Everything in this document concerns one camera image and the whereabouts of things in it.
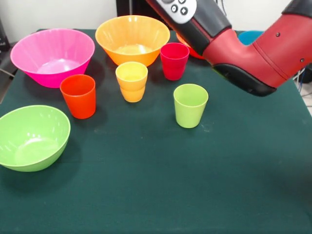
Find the yellow cup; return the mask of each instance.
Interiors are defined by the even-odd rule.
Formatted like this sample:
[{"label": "yellow cup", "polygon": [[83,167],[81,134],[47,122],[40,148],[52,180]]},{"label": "yellow cup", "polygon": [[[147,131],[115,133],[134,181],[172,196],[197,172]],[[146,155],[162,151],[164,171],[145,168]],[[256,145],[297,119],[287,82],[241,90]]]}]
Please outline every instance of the yellow cup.
[{"label": "yellow cup", "polygon": [[116,68],[117,81],[126,101],[141,101],[145,92],[147,74],[147,67],[135,61],[122,63]]}]

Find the cable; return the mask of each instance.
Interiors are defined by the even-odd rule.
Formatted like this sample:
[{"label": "cable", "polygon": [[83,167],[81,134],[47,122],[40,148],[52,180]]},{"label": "cable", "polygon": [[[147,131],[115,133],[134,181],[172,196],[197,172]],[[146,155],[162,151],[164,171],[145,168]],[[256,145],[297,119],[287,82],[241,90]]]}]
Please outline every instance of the cable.
[{"label": "cable", "polygon": [[129,0],[129,14],[130,15],[133,14],[133,2],[132,2],[132,0]]},{"label": "cable", "polygon": [[302,83],[303,83],[303,77],[304,77],[305,71],[306,71],[306,69],[304,68],[303,72],[301,72],[302,76],[301,76],[301,81],[300,81],[300,85],[299,85],[299,88],[298,88],[300,93],[301,93],[301,89],[302,89]]},{"label": "cable", "polygon": [[293,76],[293,81],[295,81],[296,82],[296,85],[297,85],[297,89],[298,89],[298,91],[300,90],[300,92],[301,92],[301,89],[302,89],[302,79],[301,79],[301,82],[300,82],[300,84],[299,84],[299,78],[300,78],[300,75],[303,73],[304,74],[304,72],[305,72],[305,69],[306,68],[303,68],[302,70],[299,70],[298,72],[297,72],[297,74],[296,75],[294,75]]},{"label": "cable", "polygon": [[223,3],[223,0],[221,0],[221,4],[222,4],[222,8],[223,8],[223,11],[224,11],[225,16],[227,16],[227,15],[226,15],[226,12],[225,12],[225,9],[224,9],[224,3]]},{"label": "cable", "polygon": [[9,75],[9,76],[11,76],[11,77],[14,77],[13,74],[11,74],[11,73],[9,73],[9,72],[7,72],[7,71],[1,69],[1,68],[0,68],[0,72],[6,73],[7,75]]},{"label": "cable", "polygon": [[305,95],[301,95],[301,97],[306,97],[306,96],[309,96],[309,95],[312,95],[312,92],[311,93],[308,93],[308,94],[305,94]]}]

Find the cup rim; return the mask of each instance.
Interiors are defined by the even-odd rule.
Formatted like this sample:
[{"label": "cup rim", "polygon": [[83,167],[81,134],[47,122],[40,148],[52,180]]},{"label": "cup rim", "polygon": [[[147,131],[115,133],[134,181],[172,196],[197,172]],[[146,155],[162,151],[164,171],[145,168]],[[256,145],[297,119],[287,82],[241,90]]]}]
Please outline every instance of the cup rim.
[{"label": "cup rim", "polygon": [[[207,98],[205,98],[205,101],[204,101],[202,104],[197,105],[197,106],[185,105],[185,104],[179,102],[179,101],[176,99],[176,91],[177,91],[180,87],[182,87],[182,86],[196,86],[196,87],[198,87],[198,88],[204,90],[204,92],[207,94]],[[208,93],[208,91],[207,91],[204,87],[202,87],[202,86],[200,86],[200,85],[198,85],[198,84],[186,83],[186,84],[179,85],[178,87],[175,88],[175,90],[174,90],[174,99],[175,99],[175,101],[176,101],[177,103],[179,103],[179,104],[182,105],[182,106],[186,106],[186,107],[190,107],[190,108],[196,108],[196,107],[200,107],[200,106],[204,105],[205,103],[207,103],[207,101],[208,101],[208,99],[209,99],[209,93]]]},{"label": "cup rim", "polygon": [[[127,64],[129,64],[129,63],[136,63],[136,64],[138,64],[138,65],[144,67],[145,73],[144,73],[144,75],[142,76],[141,79],[137,79],[137,80],[126,80],[126,79],[122,79],[122,78],[120,78],[119,76],[117,76],[118,70],[121,69],[122,66],[125,66],[125,65],[127,65]],[[122,63],[121,65],[119,65],[119,66],[116,68],[116,70],[115,70],[115,75],[116,75],[117,79],[120,79],[120,80],[122,80],[122,81],[124,81],[124,82],[129,82],[129,83],[138,82],[138,81],[141,81],[141,80],[143,80],[143,79],[145,79],[145,78],[147,77],[147,75],[148,75],[148,68],[147,68],[147,66],[145,66],[145,65],[144,65],[143,63],[141,63],[141,62],[128,61],[128,62]]]},{"label": "cup rim", "polygon": [[[93,84],[91,90],[88,91],[87,93],[81,94],[81,95],[70,95],[70,94],[68,94],[67,92],[65,92],[65,91],[63,90],[63,88],[62,88],[64,82],[67,81],[67,80],[69,80],[69,79],[72,79],[73,77],[76,77],[76,76],[88,78],[88,79],[92,82],[92,84]],[[76,74],[76,75],[71,75],[71,76],[65,78],[65,79],[61,82],[61,84],[60,84],[60,86],[59,86],[59,89],[61,90],[61,92],[62,92],[63,94],[65,94],[65,95],[67,95],[67,96],[70,96],[70,97],[83,97],[83,96],[86,96],[86,95],[90,94],[90,93],[95,89],[95,86],[96,86],[96,82],[95,82],[95,80],[94,80],[91,76],[86,75],[86,74]]]},{"label": "cup rim", "polygon": [[[187,51],[188,51],[187,55],[184,56],[184,57],[181,57],[181,58],[170,58],[170,57],[164,55],[163,52],[162,52],[163,48],[166,47],[166,46],[168,46],[168,45],[172,45],[172,44],[176,44],[176,45],[179,45],[179,46],[182,46],[182,47],[186,48]],[[167,43],[167,44],[165,44],[165,45],[163,45],[163,46],[161,47],[161,49],[160,49],[160,54],[161,54],[162,56],[164,56],[165,58],[167,58],[167,59],[172,59],[172,60],[185,59],[185,58],[187,58],[187,57],[190,55],[190,48],[189,48],[188,46],[186,46],[185,44],[183,44],[183,43],[179,43],[179,42],[169,42],[169,43]]]}]

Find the plastic bowl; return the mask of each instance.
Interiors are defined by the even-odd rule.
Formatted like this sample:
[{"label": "plastic bowl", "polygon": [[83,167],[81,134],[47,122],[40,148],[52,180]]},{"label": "plastic bowl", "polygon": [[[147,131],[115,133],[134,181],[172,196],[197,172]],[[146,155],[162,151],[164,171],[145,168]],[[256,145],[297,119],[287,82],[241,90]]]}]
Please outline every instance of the plastic bowl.
[{"label": "plastic bowl", "polygon": [[96,30],[97,42],[117,65],[136,61],[149,66],[169,39],[169,28],[147,16],[112,18]]},{"label": "plastic bowl", "polygon": [[84,74],[94,53],[93,40],[74,29],[48,29],[21,39],[11,61],[37,83],[59,88],[68,76]]},{"label": "plastic bowl", "polygon": [[263,31],[246,31],[238,35],[238,39],[244,45],[252,44],[259,36],[263,34]]},{"label": "plastic bowl", "polygon": [[188,43],[178,34],[176,33],[176,38],[178,39],[179,42],[181,42],[182,44],[186,45],[189,49],[190,49],[190,55],[197,58],[197,59],[203,59],[205,60],[205,58],[201,55],[199,55],[192,47],[190,47],[188,45]]},{"label": "plastic bowl", "polygon": [[35,172],[52,165],[70,134],[67,116],[57,108],[25,106],[0,118],[0,165]]}]

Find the plastic cup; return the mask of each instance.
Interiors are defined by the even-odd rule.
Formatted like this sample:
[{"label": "plastic cup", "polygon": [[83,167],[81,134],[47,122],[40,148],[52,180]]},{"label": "plastic cup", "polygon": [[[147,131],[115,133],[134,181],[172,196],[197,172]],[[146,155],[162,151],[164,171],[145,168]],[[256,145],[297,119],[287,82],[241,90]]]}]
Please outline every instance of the plastic cup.
[{"label": "plastic cup", "polygon": [[75,118],[91,117],[96,111],[96,83],[88,75],[73,75],[62,81],[60,90]]},{"label": "plastic cup", "polygon": [[140,62],[125,62],[116,68],[117,81],[126,101],[141,101],[145,92],[147,75],[147,67]]},{"label": "plastic cup", "polygon": [[160,59],[165,78],[179,80],[185,71],[190,49],[181,43],[167,43],[160,50]]},{"label": "plastic cup", "polygon": [[174,91],[175,119],[183,128],[194,128],[201,120],[209,95],[201,86],[182,84]]}]

